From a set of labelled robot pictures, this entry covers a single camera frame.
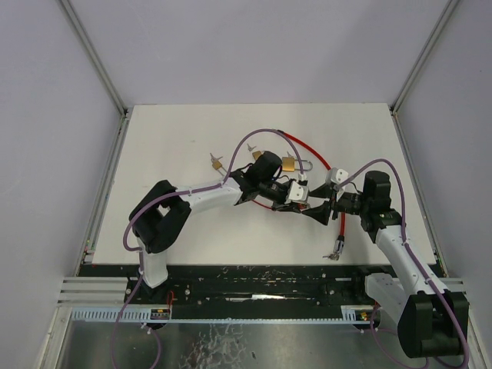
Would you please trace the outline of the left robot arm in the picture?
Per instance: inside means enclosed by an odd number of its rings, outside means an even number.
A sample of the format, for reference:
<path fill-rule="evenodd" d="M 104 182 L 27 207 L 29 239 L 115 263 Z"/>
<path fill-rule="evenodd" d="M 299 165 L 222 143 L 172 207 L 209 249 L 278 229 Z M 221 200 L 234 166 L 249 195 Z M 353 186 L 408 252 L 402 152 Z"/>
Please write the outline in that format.
<path fill-rule="evenodd" d="M 282 160 L 266 151 L 254 163 L 210 184 L 182 188 L 167 180 L 155 184 L 130 213 L 123 236 L 125 249 L 138 252 L 138 273 L 145 285 L 154 289 L 167 281 L 167 250 L 192 215 L 247 203 L 258 196 L 271 201 L 275 211 L 303 211 L 308 199 L 307 175 L 302 171 L 297 179 L 280 182 L 282 168 Z M 135 248 L 128 245 L 130 234 L 137 239 Z"/>

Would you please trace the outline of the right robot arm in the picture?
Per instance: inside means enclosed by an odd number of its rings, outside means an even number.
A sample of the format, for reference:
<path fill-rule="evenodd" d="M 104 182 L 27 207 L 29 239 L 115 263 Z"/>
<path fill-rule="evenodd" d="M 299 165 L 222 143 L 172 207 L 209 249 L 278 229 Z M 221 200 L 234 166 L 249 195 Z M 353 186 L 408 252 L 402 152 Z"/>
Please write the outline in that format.
<path fill-rule="evenodd" d="M 366 294 L 397 325 L 397 336 L 410 358 L 470 356 L 467 344 L 469 303 L 453 292 L 412 249 L 403 214 L 391 206 L 391 180 L 387 173 L 369 171 L 363 190 L 345 190 L 348 173 L 332 168 L 325 183 L 310 192 L 322 206 L 307 210 L 326 223 L 337 214 L 359 216 L 362 229 L 385 255 L 397 275 L 373 273 L 365 278 Z"/>

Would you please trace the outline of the large brass padlock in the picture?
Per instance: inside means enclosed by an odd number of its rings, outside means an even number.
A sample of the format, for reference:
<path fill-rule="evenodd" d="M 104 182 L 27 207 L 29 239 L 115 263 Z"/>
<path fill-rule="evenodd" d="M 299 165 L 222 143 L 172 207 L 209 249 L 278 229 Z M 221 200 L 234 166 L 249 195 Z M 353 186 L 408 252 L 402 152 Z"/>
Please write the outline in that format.
<path fill-rule="evenodd" d="M 311 171 L 313 169 L 313 164 L 309 160 L 301 159 L 300 161 L 289 152 L 287 155 L 281 158 L 282 160 L 282 170 L 285 172 L 295 172 L 300 171 L 301 168 L 304 171 Z"/>

